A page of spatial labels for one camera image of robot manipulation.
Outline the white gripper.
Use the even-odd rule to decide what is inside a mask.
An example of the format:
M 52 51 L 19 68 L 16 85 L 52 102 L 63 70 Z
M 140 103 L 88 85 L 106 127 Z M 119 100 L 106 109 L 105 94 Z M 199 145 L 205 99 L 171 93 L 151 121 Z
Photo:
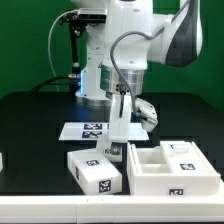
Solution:
M 129 128 L 132 112 L 131 97 L 125 96 L 124 103 L 121 103 L 121 96 L 114 94 L 112 96 L 108 139 L 116 142 L 111 145 L 111 153 L 119 155 L 121 144 L 126 143 L 129 137 Z

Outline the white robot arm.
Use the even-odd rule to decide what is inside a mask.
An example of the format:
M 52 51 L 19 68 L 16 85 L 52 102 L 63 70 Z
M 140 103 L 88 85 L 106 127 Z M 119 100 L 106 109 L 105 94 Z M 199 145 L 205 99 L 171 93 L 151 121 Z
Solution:
M 200 54 L 200 0 L 180 0 L 171 15 L 154 13 L 153 0 L 71 1 L 89 35 L 83 94 L 111 102 L 109 130 L 97 148 L 118 155 L 128 142 L 133 115 L 148 132 L 158 124 L 154 106 L 138 97 L 148 64 L 185 67 Z

